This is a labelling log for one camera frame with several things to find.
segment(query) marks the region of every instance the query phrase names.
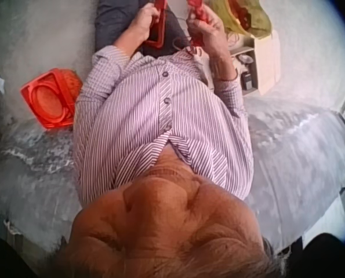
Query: shirt cuff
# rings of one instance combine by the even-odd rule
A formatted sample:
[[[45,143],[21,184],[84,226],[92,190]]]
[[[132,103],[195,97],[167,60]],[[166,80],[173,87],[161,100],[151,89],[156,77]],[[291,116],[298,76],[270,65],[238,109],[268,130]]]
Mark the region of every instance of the shirt cuff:
[[[237,80],[214,81],[215,93],[221,100],[233,108],[243,106],[242,87]]]
[[[92,64],[95,65],[101,58],[111,60],[120,68],[125,68],[130,62],[130,57],[114,45],[106,46],[93,55]]]

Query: red object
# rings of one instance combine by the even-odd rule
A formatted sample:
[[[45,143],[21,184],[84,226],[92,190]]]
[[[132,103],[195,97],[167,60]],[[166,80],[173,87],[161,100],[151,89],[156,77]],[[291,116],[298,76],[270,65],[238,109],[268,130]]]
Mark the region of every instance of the red object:
[[[208,22],[207,14],[203,8],[203,0],[187,0],[188,5],[194,8],[195,16],[198,20]],[[203,46],[203,36],[200,35],[196,38],[191,38],[190,42],[192,47]]]
[[[47,129],[71,126],[82,81],[69,69],[54,68],[21,88],[21,94]]]
[[[232,14],[239,19],[244,30],[251,28],[251,14],[246,8],[242,8],[237,0],[229,0],[229,6]]]
[[[166,28],[166,9],[167,9],[167,0],[156,0],[154,6],[157,10],[161,11],[159,17],[159,22],[155,23],[154,21],[151,24],[150,33],[158,34],[157,40],[147,40],[145,43],[154,48],[162,48],[165,43],[165,28]]]

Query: floor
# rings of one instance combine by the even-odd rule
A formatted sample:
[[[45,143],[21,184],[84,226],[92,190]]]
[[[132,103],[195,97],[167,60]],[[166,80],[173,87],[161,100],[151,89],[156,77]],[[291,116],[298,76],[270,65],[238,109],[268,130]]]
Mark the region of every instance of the floor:
[[[185,0],[169,1],[184,26]],[[323,0],[261,1],[281,40],[282,77],[264,97],[285,98],[339,111],[345,101],[345,26]],[[71,68],[85,79],[94,51],[97,0],[0,0],[0,129],[32,118],[19,88],[54,67]],[[336,200],[325,219],[337,223]],[[326,230],[316,224],[307,242]],[[339,222],[345,227],[345,221]]]

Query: shirt sleeve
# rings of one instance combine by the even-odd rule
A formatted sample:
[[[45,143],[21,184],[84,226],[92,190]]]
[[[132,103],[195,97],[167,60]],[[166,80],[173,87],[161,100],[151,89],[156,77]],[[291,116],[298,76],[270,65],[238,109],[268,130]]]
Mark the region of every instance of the shirt sleeve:
[[[251,139],[248,129],[248,114],[244,107],[242,88],[238,81],[215,81],[215,94],[222,100],[232,116],[238,139],[245,152],[249,167],[253,167]]]
[[[74,165],[77,181],[81,178],[88,139],[104,102],[113,92],[130,58],[115,46],[94,54],[92,70],[75,104]]]

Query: dark pants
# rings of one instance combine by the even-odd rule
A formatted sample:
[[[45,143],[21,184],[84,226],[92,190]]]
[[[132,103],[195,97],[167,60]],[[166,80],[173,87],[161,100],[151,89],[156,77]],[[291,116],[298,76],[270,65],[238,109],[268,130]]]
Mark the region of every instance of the dark pants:
[[[336,237],[323,233],[301,251],[296,262],[290,266],[288,277],[345,277],[343,273],[345,244]]]
[[[147,4],[148,0],[99,0],[95,21],[95,48],[96,51],[107,45],[112,45],[117,38],[129,27],[138,10]],[[155,49],[143,45],[140,51],[144,55],[153,57],[171,55],[177,50],[173,41],[179,48],[188,46],[184,31],[180,28],[176,16],[168,8],[166,12],[165,43],[162,49]]]
[[[0,278],[5,277],[37,278],[37,275],[7,242],[0,239]]]

